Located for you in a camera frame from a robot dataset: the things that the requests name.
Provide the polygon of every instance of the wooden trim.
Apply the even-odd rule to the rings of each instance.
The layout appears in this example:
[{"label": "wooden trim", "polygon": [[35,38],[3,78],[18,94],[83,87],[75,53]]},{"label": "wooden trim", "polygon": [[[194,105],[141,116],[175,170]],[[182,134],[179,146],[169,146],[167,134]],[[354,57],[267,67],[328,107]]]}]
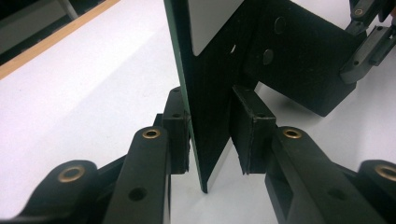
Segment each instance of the wooden trim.
[{"label": "wooden trim", "polygon": [[11,59],[7,63],[0,66],[0,80],[4,77],[8,76],[24,64],[30,62],[34,57],[49,49],[56,43],[58,43],[63,38],[67,37],[74,31],[76,31],[79,27],[91,21],[93,18],[101,14],[102,12],[108,10],[110,7],[114,6],[120,0],[106,0],[99,6],[91,9],[84,15],[80,16],[78,19],[71,21],[65,27],[55,32],[54,34],[48,36],[44,40],[40,41],[36,45],[32,46],[28,50],[24,51],[20,55]]}]

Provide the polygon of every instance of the white table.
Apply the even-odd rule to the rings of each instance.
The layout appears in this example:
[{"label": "white table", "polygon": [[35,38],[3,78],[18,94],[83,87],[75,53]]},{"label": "white table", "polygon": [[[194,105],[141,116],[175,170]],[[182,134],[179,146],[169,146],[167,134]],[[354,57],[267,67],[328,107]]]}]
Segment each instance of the white table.
[{"label": "white table", "polygon": [[[300,3],[347,26],[347,1]],[[396,162],[395,58],[393,50],[327,118],[268,88],[259,94],[279,126],[307,131],[341,165]],[[178,85],[159,0],[120,1],[2,79],[0,218],[17,215],[57,165],[89,160],[102,167],[124,155]],[[207,195],[192,155],[190,172],[172,176],[172,223],[276,223],[264,176],[243,176],[234,149]]]}]

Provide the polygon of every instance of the dark floor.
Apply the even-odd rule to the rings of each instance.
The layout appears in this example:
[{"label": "dark floor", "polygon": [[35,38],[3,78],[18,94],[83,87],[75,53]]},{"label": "dark floor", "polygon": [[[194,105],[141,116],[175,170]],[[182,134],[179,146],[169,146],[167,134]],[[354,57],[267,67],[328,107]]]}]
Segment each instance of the dark floor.
[{"label": "dark floor", "polygon": [[[0,0],[0,20],[6,18],[7,16],[12,15],[12,13],[15,13],[23,9],[26,6],[29,6],[30,4],[33,4],[36,1],[37,0],[15,0],[15,1]],[[99,5],[100,3],[102,3],[103,1],[105,0],[70,0],[70,3],[72,4],[77,14],[81,16],[84,13],[91,10],[92,8]],[[70,21],[71,20],[68,16],[64,16],[59,20],[57,20],[56,22],[50,24],[48,27],[44,28],[43,30],[25,39],[20,44],[13,47],[12,49],[9,49],[3,54],[0,54],[0,65],[8,62],[9,60],[18,56],[20,53],[24,52],[25,50],[35,45],[36,43],[45,39],[47,36],[53,34],[57,30],[66,26],[66,24],[69,23]]]}]

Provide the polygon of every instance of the white tabletop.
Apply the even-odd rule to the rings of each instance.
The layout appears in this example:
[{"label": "white tabletop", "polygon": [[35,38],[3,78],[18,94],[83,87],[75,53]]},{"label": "white tabletop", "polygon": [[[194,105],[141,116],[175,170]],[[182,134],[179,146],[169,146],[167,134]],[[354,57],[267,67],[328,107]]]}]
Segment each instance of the white tabletop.
[{"label": "white tabletop", "polygon": [[[347,1],[299,1],[348,24]],[[308,132],[331,160],[396,162],[393,50],[326,118],[268,88],[279,126]],[[124,155],[178,86],[163,1],[120,1],[0,81],[0,218],[16,216],[46,174],[71,160],[98,167]],[[276,223],[264,175],[242,175],[230,151],[209,194],[191,170],[172,176],[172,223]]]}]

